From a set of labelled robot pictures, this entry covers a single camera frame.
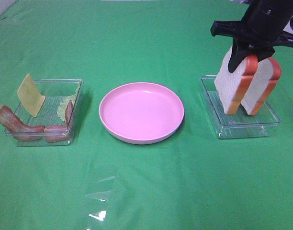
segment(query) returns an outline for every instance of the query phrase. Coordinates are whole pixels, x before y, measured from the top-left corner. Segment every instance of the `cheese slice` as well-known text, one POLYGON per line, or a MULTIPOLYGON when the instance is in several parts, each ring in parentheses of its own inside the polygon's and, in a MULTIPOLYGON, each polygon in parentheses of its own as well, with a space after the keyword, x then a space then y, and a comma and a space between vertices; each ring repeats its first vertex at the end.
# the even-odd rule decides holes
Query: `cheese slice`
POLYGON ((36 117, 45 101, 45 96, 38 91, 30 74, 25 76, 17 94, 24 108, 36 117))

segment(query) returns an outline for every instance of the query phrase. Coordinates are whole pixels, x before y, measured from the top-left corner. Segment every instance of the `green tablecloth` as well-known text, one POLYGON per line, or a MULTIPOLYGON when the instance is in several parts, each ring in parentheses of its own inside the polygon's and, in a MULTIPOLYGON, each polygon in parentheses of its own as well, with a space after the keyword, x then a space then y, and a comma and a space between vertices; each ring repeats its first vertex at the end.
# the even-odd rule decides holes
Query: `green tablecloth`
POLYGON ((1 229, 293 229, 293 49, 268 99, 281 119, 267 138, 220 140, 199 78, 216 74, 240 20, 227 0, 20 0, 0 17, 0 105, 34 80, 83 78, 74 142, 17 147, 0 125, 1 229), (162 84, 185 118, 170 138, 133 145, 103 127, 98 106, 129 82, 162 84))

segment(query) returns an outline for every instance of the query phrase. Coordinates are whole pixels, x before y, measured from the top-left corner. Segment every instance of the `round plate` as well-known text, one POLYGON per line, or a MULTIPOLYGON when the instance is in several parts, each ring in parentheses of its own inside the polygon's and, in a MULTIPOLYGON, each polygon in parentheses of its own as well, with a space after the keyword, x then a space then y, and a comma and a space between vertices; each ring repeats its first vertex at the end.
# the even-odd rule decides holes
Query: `round plate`
POLYGON ((114 137, 132 144, 152 144, 178 129, 184 107, 170 89, 136 82, 110 91, 100 103, 99 115, 114 137))

